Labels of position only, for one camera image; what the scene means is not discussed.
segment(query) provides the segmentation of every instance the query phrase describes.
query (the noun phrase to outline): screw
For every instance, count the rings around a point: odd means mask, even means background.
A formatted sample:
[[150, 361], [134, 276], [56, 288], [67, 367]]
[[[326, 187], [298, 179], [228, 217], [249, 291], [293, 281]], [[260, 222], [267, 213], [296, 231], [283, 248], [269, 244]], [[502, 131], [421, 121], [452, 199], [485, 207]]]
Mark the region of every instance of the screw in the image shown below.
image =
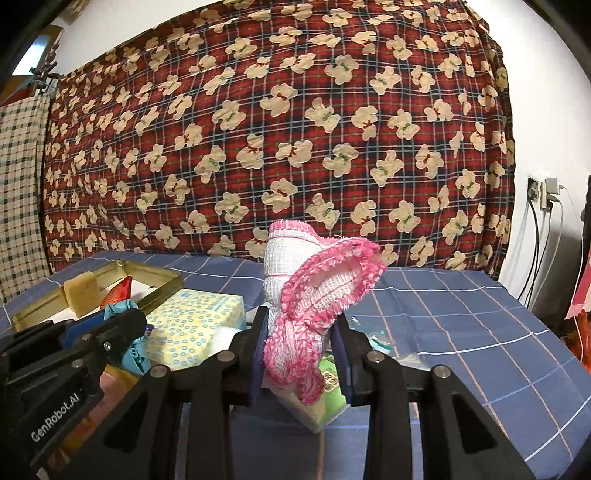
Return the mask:
[[164, 365], [156, 365], [150, 370], [150, 375], [154, 378], [161, 378], [166, 375], [167, 368]]
[[368, 360], [370, 362], [373, 362], [375, 364], [378, 364], [382, 361], [384, 361], [384, 354], [382, 352], [377, 352], [376, 350], [371, 350], [371, 352], [368, 352]]
[[449, 368], [445, 365], [437, 365], [435, 368], [433, 368], [433, 372], [439, 378], [448, 378], [452, 374], [452, 371], [449, 370]]
[[231, 350], [222, 350], [218, 353], [217, 359], [220, 360], [220, 362], [227, 363], [234, 360], [235, 356], [236, 355], [234, 355], [234, 352], [232, 352]]

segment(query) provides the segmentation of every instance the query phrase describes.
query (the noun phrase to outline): white wall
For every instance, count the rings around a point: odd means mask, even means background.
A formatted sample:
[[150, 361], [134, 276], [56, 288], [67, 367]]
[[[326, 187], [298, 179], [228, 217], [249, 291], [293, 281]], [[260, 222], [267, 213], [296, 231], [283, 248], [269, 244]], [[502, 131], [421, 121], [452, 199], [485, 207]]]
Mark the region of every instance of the white wall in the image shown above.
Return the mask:
[[[563, 235], [547, 288], [542, 290], [536, 308], [539, 314], [551, 312], [557, 296], [572, 291], [580, 261], [577, 256], [583, 226], [580, 212], [584, 208], [587, 177], [591, 174], [591, 83], [558, 34], [522, 0], [470, 0], [469, 3], [489, 23], [491, 36], [503, 49], [509, 75], [516, 196], [509, 254], [501, 271], [501, 282], [514, 296], [525, 283], [535, 238], [531, 212], [527, 222], [522, 221], [527, 207], [527, 177], [557, 177], [574, 201], [575, 212], [562, 191]], [[541, 223], [543, 216], [537, 205], [536, 211]], [[547, 257], [558, 235], [558, 206], [552, 217]], [[546, 269], [544, 265], [540, 277]], [[553, 294], [544, 294], [548, 290]]]
[[[128, 38], [207, 0], [92, 0], [64, 32], [57, 52], [57, 71], [67, 73]], [[552, 309], [556, 295], [574, 282], [582, 230], [579, 220], [591, 173], [591, 83], [556, 32], [522, 0], [470, 0], [487, 20], [492, 37], [501, 45], [509, 74], [514, 115], [517, 171], [513, 234], [501, 281], [517, 296], [527, 277], [534, 246], [531, 213], [527, 206], [527, 177], [558, 177], [573, 197], [576, 213], [566, 193], [561, 248], [547, 285], [553, 296], [542, 295], [540, 308]], [[542, 214], [536, 208], [540, 223]], [[558, 234], [559, 208], [552, 218], [548, 251]], [[545, 272], [545, 265], [540, 277]]]
[[70, 73], [125, 40], [209, 3], [207, 0], [92, 0], [80, 17], [66, 27], [56, 54], [56, 72]]

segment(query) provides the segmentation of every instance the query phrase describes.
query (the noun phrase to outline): yellow tissue pack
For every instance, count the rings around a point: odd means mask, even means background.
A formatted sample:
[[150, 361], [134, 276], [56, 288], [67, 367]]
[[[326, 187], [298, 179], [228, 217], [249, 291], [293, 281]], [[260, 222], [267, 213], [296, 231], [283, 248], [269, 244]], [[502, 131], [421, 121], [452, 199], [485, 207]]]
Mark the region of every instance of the yellow tissue pack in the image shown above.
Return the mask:
[[184, 288], [150, 313], [147, 321], [154, 325], [146, 345], [152, 365], [181, 370], [207, 358], [218, 326], [243, 325], [244, 303], [241, 296]]

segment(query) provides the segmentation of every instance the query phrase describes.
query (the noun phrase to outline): power outlet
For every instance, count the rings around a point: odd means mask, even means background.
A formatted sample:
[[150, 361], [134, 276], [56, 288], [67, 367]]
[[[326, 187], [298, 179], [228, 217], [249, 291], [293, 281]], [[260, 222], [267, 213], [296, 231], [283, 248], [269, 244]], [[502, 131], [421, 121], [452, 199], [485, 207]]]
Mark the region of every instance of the power outlet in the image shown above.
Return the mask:
[[537, 202], [540, 198], [540, 182], [532, 177], [527, 178], [527, 197], [532, 202]]

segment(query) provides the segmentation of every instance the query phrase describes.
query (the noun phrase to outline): pink cloth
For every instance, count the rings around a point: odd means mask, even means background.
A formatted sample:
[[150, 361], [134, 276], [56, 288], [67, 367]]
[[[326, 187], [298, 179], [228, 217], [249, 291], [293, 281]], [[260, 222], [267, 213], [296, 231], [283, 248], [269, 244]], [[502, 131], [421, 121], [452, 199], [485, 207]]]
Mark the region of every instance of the pink cloth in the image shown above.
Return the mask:
[[581, 282], [579, 283], [577, 291], [573, 297], [573, 302], [564, 319], [568, 320], [576, 317], [581, 313], [581, 310], [585, 310], [586, 312], [591, 311], [591, 254], [587, 258]]
[[336, 316], [357, 303], [385, 271], [379, 246], [366, 238], [322, 238], [304, 222], [269, 229], [264, 290], [269, 308], [265, 367], [304, 405], [324, 389], [318, 362]]

